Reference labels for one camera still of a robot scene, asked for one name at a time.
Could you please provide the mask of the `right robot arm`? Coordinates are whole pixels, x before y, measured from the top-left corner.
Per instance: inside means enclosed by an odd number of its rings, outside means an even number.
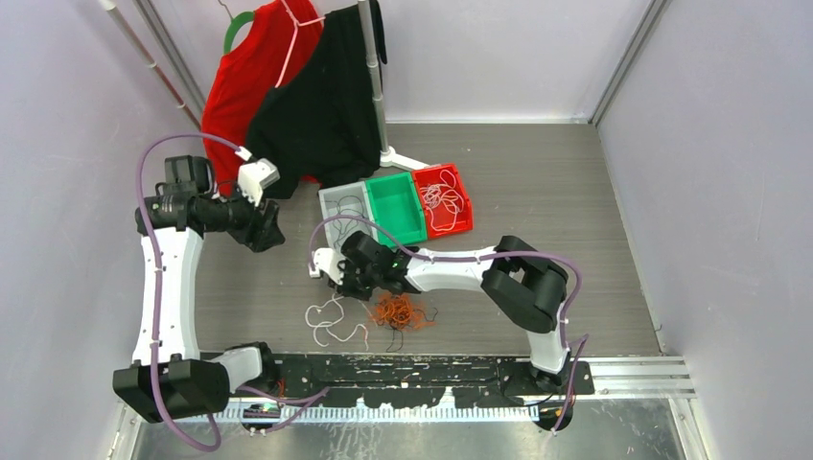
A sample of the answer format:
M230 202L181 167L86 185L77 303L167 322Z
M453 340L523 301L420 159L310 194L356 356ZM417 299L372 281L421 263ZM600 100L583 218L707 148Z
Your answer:
M530 376L553 394L567 386L573 353L565 320L576 288L569 288L563 260L545 255L522 239L504 236L494 246L473 251L433 251L417 246L387 247L357 231L341 248L313 251L312 277L327 276L345 297L367 301L377 289L391 294L460 290L485 294L525 331Z

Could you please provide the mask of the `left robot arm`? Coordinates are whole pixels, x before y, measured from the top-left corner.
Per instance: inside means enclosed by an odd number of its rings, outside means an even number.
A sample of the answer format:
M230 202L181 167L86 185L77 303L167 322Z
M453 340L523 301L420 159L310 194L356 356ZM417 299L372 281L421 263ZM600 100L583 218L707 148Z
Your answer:
M114 372L114 393L144 420L156 424L224 410L241 386L258 396L281 378L265 342L233 346L202 357L195 328L197 267L204 237L226 232L254 253L280 245L279 206L264 196L278 180L266 159L238 169L234 194L214 191L212 164L199 156L170 157L165 179L136 209L145 261L141 331L130 365Z

